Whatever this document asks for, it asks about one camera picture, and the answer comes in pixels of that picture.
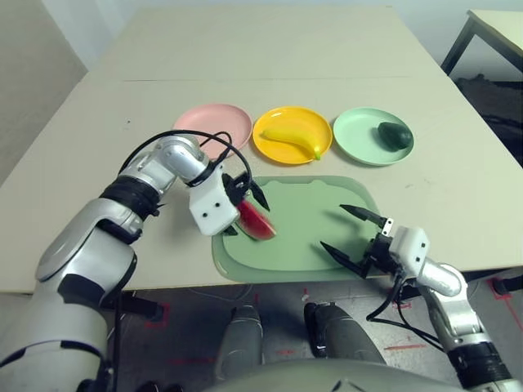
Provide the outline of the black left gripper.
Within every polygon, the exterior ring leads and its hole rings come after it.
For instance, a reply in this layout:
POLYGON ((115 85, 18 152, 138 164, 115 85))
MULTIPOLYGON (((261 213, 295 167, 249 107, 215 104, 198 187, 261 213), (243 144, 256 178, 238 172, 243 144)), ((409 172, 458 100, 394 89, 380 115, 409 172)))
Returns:
MULTIPOLYGON (((244 200, 245 194, 251 190, 254 199, 263 208, 269 211, 270 207, 262 189, 255 181, 251 181, 251 179, 251 176, 246 171, 237 177, 223 173, 222 181, 227 197, 232 204, 240 204, 244 200)), ((234 225, 229 225, 223 230, 223 234, 226 236, 237 236, 238 231, 234 225)))

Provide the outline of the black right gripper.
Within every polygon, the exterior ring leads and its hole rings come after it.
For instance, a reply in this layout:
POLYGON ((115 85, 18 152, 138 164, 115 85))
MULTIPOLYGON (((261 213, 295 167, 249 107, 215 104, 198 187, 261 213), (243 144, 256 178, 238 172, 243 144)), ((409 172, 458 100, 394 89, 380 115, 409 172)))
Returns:
POLYGON ((369 242, 365 252, 362 265, 354 263, 344 252, 335 247, 320 241, 324 250, 342 267, 350 270, 361 278, 367 278, 372 269, 376 269, 385 274, 395 274, 398 270, 398 263, 393 259, 389 252, 392 237, 390 236, 393 226, 393 219, 378 215, 363 207, 348 204, 341 204, 340 207, 349 212, 361 221, 370 221, 379 227, 379 232, 369 242))

